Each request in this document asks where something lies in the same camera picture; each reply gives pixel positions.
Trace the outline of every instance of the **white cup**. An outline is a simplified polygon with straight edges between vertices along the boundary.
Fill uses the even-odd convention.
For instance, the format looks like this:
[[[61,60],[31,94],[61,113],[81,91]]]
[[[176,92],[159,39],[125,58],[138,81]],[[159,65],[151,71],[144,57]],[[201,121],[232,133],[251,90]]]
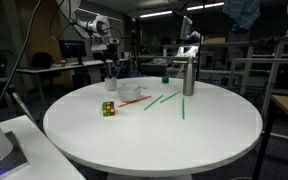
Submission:
[[[113,78],[106,77],[105,78],[105,87],[108,91],[115,91],[116,86],[117,86],[117,80],[115,77],[113,77]]]

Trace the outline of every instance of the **round white table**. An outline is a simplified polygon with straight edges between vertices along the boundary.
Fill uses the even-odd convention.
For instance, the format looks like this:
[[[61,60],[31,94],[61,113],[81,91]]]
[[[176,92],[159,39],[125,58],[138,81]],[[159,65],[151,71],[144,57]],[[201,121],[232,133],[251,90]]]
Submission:
[[[196,82],[194,96],[182,93],[148,110],[164,95],[182,91],[183,80],[119,79],[138,84],[146,100],[121,108],[104,83],[73,91],[46,112],[44,129],[68,158],[110,173],[108,179],[191,179],[191,174],[231,163],[254,147],[262,131],[258,110],[241,96]],[[185,99],[185,119],[182,100]],[[116,115],[103,117],[102,103],[114,101]]]

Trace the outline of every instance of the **silver cylinder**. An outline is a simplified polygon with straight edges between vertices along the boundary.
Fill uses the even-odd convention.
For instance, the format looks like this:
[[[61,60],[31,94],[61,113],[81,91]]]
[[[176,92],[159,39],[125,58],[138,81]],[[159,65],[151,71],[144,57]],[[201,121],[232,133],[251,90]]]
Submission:
[[[189,57],[184,74],[183,94],[185,96],[193,96],[195,84],[195,65],[193,57]]]

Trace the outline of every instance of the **computer screen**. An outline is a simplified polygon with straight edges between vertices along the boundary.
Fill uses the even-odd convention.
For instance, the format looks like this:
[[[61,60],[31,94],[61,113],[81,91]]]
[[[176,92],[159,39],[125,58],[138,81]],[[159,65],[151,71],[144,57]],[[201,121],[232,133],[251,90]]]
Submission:
[[[189,35],[191,35],[192,24],[193,24],[193,21],[190,18],[184,16],[181,35],[180,35],[181,40],[187,40]]]
[[[63,58],[77,58],[78,65],[83,65],[82,57],[86,56],[84,41],[59,40]]]

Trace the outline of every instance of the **ceiling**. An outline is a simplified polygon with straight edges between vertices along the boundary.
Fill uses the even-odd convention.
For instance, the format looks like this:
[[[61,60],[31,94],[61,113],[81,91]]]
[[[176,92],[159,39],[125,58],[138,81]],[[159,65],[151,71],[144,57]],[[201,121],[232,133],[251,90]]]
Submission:
[[[86,0],[94,4],[128,14],[139,16],[145,13],[163,11],[166,9],[179,9],[185,0]],[[224,0],[209,0],[209,2],[223,2]],[[261,6],[281,6],[287,4],[287,0],[260,0]],[[201,0],[191,0],[187,7],[201,5]]]

